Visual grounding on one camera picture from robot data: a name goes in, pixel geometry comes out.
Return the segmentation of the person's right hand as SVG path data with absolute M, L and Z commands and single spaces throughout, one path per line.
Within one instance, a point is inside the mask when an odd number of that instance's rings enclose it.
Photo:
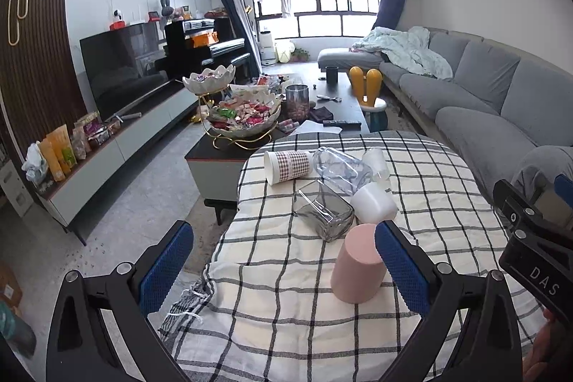
M 523 359 L 523 381 L 572 380 L 572 330 L 545 308 L 545 325 Z

